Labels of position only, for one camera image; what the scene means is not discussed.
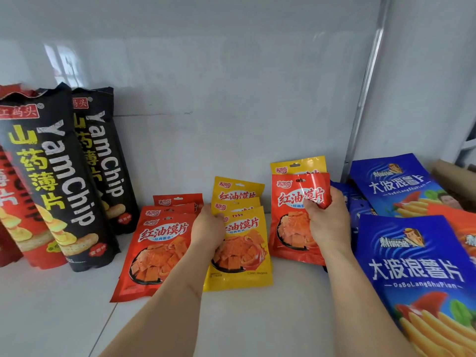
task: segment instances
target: cartoon character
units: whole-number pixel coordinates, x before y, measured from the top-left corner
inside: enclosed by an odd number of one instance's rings
[[[388,168],[389,168],[391,171],[393,171],[395,174],[401,174],[401,173],[403,173],[402,168],[400,168],[400,167],[398,166],[398,164],[390,163],[390,164],[388,165]]]
[[[420,234],[418,229],[405,228],[403,233],[405,233],[405,237],[407,238],[407,240],[414,246],[425,246],[425,240],[423,239],[423,236]]]
[[[438,194],[438,199],[444,204],[454,209],[463,209],[460,203],[446,192]]]

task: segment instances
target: hand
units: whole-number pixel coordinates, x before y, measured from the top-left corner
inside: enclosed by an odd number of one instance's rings
[[[205,204],[193,222],[191,239],[190,247],[198,247],[207,253],[215,253],[225,239],[223,215],[212,215],[210,204]]]
[[[311,219],[310,228],[312,237],[321,249],[325,258],[326,254],[335,250],[351,251],[350,247],[350,216],[342,192],[333,186],[330,187],[332,203],[327,209],[321,209],[309,199],[304,199]]]

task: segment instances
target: yellow snack bag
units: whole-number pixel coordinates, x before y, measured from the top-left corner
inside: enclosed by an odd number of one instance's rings
[[[263,207],[225,214],[226,236],[208,268],[205,292],[273,285]]]
[[[237,200],[219,200],[214,198],[211,201],[211,214],[242,212],[260,206],[261,203],[259,202],[258,197]]]
[[[236,200],[261,197],[261,194],[263,194],[264,190],[264,184],[215,177],[211,198],[218,200]]]
[[[272,174],[327,173],[326,157],[324,155],[271,163],[269,166]]]

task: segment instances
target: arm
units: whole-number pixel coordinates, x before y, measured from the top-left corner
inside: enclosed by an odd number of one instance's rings
[[[416,357],[350,248],[350,217],[342,193],[331,187],[332,203],[322,210],[305,200],[311,233],[326,260],[336,315],[336,355]]]
[[[224,237],[223,216],[212,216],[210,205],[205,205],[193,223],[188,251],[99,357],[191,357],[197,342],[203,282]]]

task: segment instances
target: forearm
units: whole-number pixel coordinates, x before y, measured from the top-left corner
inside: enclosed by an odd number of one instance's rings
[[[100,357],[192,356],[213,252],[190,246],[163,285]]]
[[[350,249],[332,251],[324,258],[334,297],[337,355],[417,356],[390,318]]]

